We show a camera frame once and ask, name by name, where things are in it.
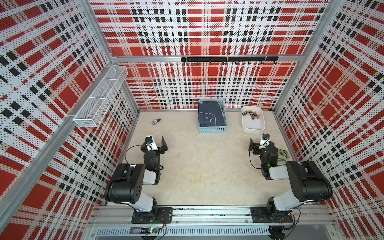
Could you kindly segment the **white plastic storage tray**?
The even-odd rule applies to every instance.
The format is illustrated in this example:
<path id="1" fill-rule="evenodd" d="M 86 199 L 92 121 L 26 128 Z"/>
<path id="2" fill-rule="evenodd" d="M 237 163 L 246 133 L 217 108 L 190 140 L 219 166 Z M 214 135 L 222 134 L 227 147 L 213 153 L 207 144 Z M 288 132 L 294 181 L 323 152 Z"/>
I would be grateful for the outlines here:
<path id="1" fill-rule="evenodd" d="M 243 106 L 242 129 L 248 134 L 262 134 L 266 128 L 263 110 L 256 106 Z"/>

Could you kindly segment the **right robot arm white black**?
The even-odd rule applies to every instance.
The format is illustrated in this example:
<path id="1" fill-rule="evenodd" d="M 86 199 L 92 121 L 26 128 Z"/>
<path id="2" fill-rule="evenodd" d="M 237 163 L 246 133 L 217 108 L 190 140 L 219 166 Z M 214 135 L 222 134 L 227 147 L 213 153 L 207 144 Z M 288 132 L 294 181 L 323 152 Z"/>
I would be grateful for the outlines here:
<path id="1" fill-rule="evenodd" d="M 261 166 L 258 169 L 266 180 L 288 180 L 291 186 L 283 194 L 270 197 L 264 207 L 251 207 L 254 223 L 295 223 L 294 209 L 332 197 L 332 186 L 315 162 L 288 161 L 279 166 L 279 151 L 269 141 L 256 144 L 250 140 L 249 154 L 259 156 Z"/>

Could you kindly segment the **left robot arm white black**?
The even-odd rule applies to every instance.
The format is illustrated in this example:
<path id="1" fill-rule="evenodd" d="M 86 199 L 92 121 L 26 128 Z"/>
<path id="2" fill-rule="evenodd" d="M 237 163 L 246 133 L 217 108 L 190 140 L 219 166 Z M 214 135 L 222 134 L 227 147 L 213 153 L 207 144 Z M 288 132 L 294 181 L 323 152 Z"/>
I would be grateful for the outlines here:
<path id="1" fill-rule="evenodd" d="M 119 164 L 106 189 L 107 203 L 127 205 L 134 209 L 132 224 L 169 224 L 173 208 L 159 207 L 157 200 L 143 192 L 143 186 L 156 186 L 160 182 L 160 155 L 168 150 L 164 138 L 158 146 L 152 136 L 147 136 L 142 145 L 142 164 Z"/>

